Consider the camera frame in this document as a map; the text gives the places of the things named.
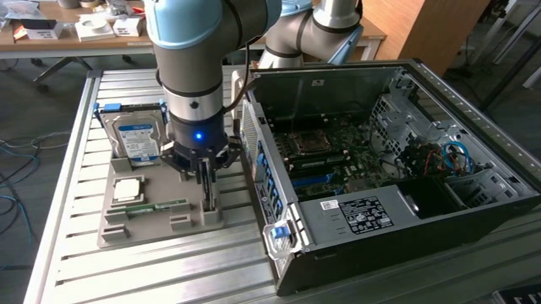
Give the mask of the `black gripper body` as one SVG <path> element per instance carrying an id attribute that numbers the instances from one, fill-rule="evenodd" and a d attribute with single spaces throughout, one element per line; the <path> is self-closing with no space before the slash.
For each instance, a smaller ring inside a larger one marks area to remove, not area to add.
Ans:
<path id="1" fill-rule="evenodd" d="M 206 120 L 190 121 L 170 111 L 174 135 L 174 154 L 178 158 L 192 159 L 216 157 L 228 145 L 225 114 L 220 111 Z"/>

